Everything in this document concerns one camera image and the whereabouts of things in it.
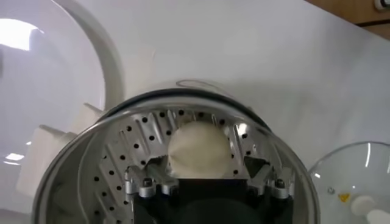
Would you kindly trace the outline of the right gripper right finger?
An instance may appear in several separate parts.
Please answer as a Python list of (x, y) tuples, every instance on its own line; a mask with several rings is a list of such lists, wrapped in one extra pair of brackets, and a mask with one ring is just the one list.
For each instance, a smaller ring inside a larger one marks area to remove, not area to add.
[(276, 167), (265, 159), (244, 157), (248, 171), (247, 185), (264, 195), (268, 190), (273, 198), (289, 198), (294, 195), (295, 173), (290, 167)]

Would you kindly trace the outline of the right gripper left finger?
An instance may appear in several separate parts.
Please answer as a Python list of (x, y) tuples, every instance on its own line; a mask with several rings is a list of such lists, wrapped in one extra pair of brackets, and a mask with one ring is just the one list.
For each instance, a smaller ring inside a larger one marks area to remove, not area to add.
[(179, 189), (179, 181), (171, 176), (170, 168), (167, 156), (152, 158), (148, 163), (142, 161), (141, 167), (128, 166), (124, 173), (126, 194), (151, 198), (159, 188), (163, 195), (174, 195)]

